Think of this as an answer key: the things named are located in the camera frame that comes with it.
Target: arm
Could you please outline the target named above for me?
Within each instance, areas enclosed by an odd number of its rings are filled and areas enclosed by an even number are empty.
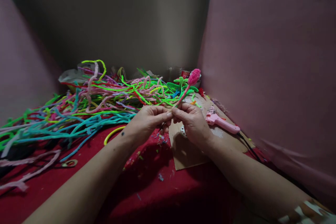
[[[127,127],[64,183],[26,221],[28,223],[93,223],[106,196],[135,149],[172,114],[162,106],[145,106]]]
[[[280,218],[310,197],[263,164],[214,136],[202,111],[184,103],[173,108],[174,122],[182,121],[188,139],[217,165],[230,184],[272,218]]]

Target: table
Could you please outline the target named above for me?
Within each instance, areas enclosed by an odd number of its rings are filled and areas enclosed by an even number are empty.
[[[1,223],[17,224],[24,221],[104,146],[103,142],[108,133],[120,126],[104,129],[89,140],[72,157],[78,160],[76,167],[61,168],[60,164],[57,164],[28,181],[26,184],[29,188],[26,192],[23,193],[18,189],[5,194],[1,192]],[[168,134],[164,135],[163,140],[161,139],[160,145],[156,135],[157,132],[154,132],[131,156],[125,171],[108,195],[96,222],[231,223],[239,207],[241,194],[230,186],[212,162],[176,171]],[[70,152],[71,150],[63,153],[61,157]],[[255,152],[266,162],[257,148]],[[35,169],[34,165],[16,167],[1,180],[1,184],[17,180],[21,176],[15,175],[26,174]]]

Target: pink backdrop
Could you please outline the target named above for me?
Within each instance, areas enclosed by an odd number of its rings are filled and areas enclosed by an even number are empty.
[[[0,0],[0,125],[58,92],[60,69],[31,33],[12,0]]]
[[[283,171],[336,210],[335,0],[211,0],[202,83]]]

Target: pink glue gun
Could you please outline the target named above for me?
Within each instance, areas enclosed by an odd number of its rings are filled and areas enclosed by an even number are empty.
[[[219,127],[225,129],[226,131],[230,132],[231,134],[237,134],[240,131],[240,128],[238,126],[232,125],[232,124],[226,122],[225,120],[223,120],[222,118],[220,118],[217,115],[214,106],[211,106],[208,109],[206,114],[207,115],[206,115],[205,120],[209,125],[217,124]]]

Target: hand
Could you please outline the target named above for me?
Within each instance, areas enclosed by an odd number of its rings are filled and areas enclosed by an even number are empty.
[[[168,133],[173,115],[162,106],[144,106],[123,130],[124,134],[134,136],[136,145],[144,144],[155,128],[163,126],[161,134]]]
[[[202,149],[202,145],[213,137],[202,110],[189,103],[182,103],[180,109],[173,108],[174,123],[182,122],[190,142]]]

